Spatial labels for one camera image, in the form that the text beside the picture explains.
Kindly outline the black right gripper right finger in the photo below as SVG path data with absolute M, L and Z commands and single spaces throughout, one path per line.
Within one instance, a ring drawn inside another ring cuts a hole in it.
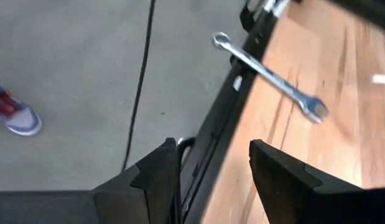
M 385 224 L 385 188 L 362 189 L 260 139 L 249 157 L 270 224 Z

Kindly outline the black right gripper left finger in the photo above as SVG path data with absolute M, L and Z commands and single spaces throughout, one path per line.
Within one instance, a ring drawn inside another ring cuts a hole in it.
M 177 142 L 163 144 L 95 188 L 99 224 L 166 224 L 178 180 Z

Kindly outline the silver combination wrench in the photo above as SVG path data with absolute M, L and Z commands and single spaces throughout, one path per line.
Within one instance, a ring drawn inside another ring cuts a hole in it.
M 233 56 L 242 61 L 251 69 L 262 75 L 268 82 L 276 86 L 289 98 L 294 100 L 302 110 L 303 114 L 315 123 L 321 123 L 329 114 L 329 110 L 321 99 L 308 96 L 296 87 L 292 86 L 287 80 L 283 79 L 277 73 L 265 67 L 257 61 L 252 55 L 232 43 L 229 36 L 223 32 L 214 32 L 212 35 L 213 45 L 220 49 L 229 51 Z

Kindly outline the person's shoe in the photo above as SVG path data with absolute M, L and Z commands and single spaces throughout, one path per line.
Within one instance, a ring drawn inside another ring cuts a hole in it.
M 33 136 L 42 128 L 42 120 L 25 102 L 11 96 L 0 86 L 0 122 L 13 133 Z

